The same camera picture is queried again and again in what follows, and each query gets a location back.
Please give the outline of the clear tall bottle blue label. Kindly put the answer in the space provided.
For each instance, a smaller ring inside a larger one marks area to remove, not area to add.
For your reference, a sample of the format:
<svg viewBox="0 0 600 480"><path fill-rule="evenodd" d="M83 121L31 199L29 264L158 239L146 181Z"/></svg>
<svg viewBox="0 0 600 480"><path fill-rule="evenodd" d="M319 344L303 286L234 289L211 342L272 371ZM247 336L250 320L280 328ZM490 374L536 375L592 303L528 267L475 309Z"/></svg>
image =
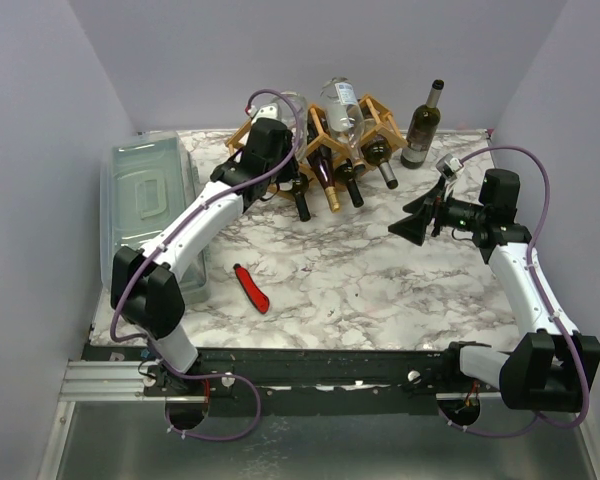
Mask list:
<svg viewBox="0 0 600 480"><path fill-rule="evenodd" d="M346 77L334 77L323 85L320 99L330 135L347 147L354 177L358 178L366 171L361 152L365 123L354 88Z"/></svg>

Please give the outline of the clear squat glass bottle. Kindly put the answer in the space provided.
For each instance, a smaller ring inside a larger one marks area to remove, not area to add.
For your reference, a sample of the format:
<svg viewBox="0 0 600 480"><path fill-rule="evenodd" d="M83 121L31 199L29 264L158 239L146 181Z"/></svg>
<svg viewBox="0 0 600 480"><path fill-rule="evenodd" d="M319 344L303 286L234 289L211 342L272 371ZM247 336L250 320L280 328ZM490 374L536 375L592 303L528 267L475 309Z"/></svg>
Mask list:
<svg viewBox="0 0 600 480"><path fill-rule="evenodd" d="M306 98L295 91L283 91L282 95L287 99L278 100L280 121L287 128L301 139L300 146L305 148L307 145L307 122L308 122L308 103Z"/></svg>

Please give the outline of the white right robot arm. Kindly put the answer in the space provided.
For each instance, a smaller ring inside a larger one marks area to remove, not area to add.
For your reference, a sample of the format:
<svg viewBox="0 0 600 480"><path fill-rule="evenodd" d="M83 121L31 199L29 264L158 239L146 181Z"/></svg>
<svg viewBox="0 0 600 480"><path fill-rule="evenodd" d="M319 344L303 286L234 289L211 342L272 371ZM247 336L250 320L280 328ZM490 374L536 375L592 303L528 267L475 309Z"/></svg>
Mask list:
<svg viewBox="0 0 600 480"><path fill-rule="evenodd" d="M445 227L468 232L504 289L521 339L510 353L464 343L440 367L440 379L460 392L475 380L500 391L514 410L584 413L600 363L600 342L583 335L562 310L544 276L527 227L516 223L520 180L489 169L475 203L452 196L444 178L404 208L389 232L415 245Z"/></svg>

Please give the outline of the green wine bottle brown label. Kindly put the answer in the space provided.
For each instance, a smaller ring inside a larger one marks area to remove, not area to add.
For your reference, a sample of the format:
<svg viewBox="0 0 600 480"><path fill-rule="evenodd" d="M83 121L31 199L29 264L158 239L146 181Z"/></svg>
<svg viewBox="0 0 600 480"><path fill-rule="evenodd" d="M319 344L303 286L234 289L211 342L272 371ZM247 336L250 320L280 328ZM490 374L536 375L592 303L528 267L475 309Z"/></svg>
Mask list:
<svg viewBox="0 0 600 480"><path fill-rule="evenodd" d="M441 120L438 102L443 88L443 80L434 80L426 102L414 110L400 156L401 164L408 169L418 169L426 160Z"/></svg>

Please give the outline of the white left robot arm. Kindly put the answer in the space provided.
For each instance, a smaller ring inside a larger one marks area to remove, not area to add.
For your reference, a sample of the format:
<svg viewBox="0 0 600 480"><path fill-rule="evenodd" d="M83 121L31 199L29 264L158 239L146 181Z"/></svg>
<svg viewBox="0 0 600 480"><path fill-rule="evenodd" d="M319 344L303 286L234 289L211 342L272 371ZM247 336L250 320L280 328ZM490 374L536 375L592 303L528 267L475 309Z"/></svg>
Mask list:
<svg viewBox="0 0 600 480"><path fill-rule="evenodd" d="M283 122L257 119L246 145L213 170L196 200L173 223L141 248L124 246L113 257L112 322L122 317L140 329L170 365L167 382L181 395L194 393L202 380L194 364L198 350L181 325L182 277L222 229L265 195L294 158L292 138Z"/></svg>

